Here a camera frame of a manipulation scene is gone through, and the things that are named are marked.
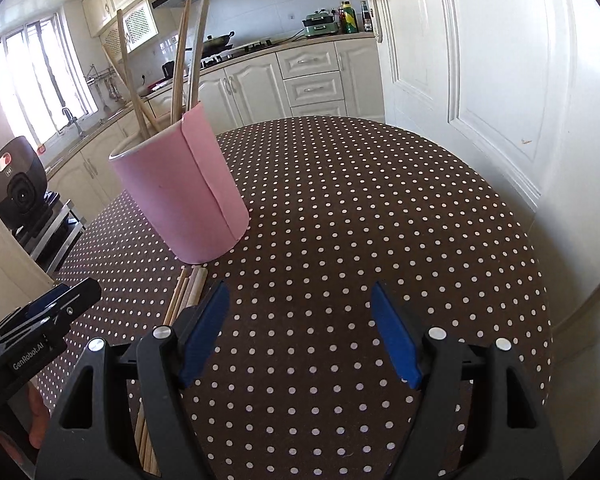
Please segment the person left hand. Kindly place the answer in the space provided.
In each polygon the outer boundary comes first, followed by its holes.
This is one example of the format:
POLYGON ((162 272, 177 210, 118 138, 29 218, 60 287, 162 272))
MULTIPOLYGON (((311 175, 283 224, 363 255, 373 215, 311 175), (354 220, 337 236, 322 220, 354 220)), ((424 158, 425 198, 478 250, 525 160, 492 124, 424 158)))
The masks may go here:
POLYGON ((28 383, 28 402, 31 412, 29 441, 34 448, 39 450, 50 423, 50 411, 45 405, 41 393, 32 382, 28 383))

